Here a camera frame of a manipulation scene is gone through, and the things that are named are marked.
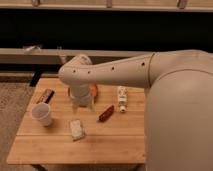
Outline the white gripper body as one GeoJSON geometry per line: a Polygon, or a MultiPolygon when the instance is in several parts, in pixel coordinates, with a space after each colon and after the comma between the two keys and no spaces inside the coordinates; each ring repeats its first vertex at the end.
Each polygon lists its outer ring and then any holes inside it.
{"type": "Polygon", "coordinates": [[[70,86],[69,97],[76,107],[89,107],[93,104],[93,96],[88,84],[70,86]]]}

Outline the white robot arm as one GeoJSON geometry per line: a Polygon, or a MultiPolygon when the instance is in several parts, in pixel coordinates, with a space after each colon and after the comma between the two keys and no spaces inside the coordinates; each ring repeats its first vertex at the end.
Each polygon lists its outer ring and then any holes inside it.
{"type": "Polygon", "coordinates": [[[152,52],[96,65],[77,55],[59,79],[77,103],[90,83],[143,88],[146,171],[213,171],[213,53],[152,52]]]}

